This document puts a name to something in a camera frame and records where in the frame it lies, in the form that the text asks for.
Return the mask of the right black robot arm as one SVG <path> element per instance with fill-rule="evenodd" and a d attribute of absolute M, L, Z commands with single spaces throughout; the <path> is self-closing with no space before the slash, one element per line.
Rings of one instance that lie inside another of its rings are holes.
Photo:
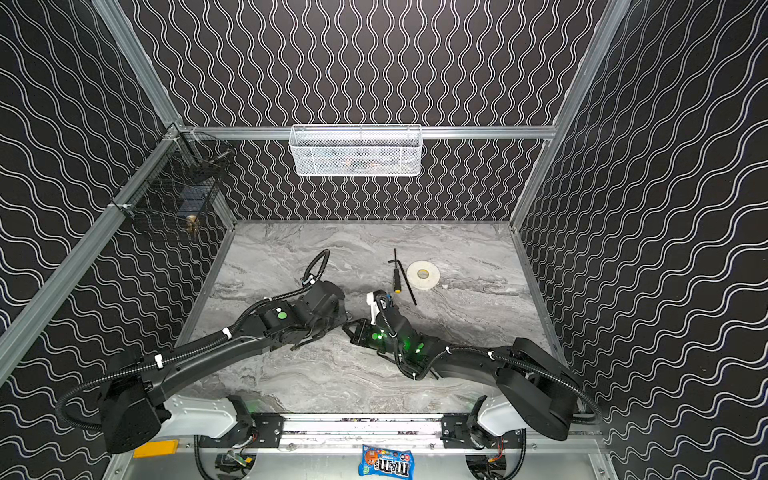
<path fill-rule="evenodd" d="M 372 312 L 371 319 L 351 322 L 343 331 L 352 344 L 391 361 L 406 378 L 455 378 L 499 391 L 481 399 L 471 414 L 487 436 L 527 428 L 563 441 L 572 425 L 603 419 L 578 376 L 527 338 L 497 347 L 452 344 L 416 330 L 386 297 L 373 302 Z"/>

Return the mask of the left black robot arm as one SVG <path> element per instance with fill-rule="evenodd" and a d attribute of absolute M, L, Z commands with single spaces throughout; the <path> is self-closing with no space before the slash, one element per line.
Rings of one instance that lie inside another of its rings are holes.
<path fill-rule="evenodd" d="M 154 355 L 118 355 L 102 377 L 61 396 L 57 419 L 101 434 L 113 454 L 148 443 L 172 419 L 167 401 L 187 386 L 251 357 L 297 350 L 347 322 L 343 290 L 322 278 L 330 256 L 320 251 L 298 289 L 257 301 L 230 326 Z"/>

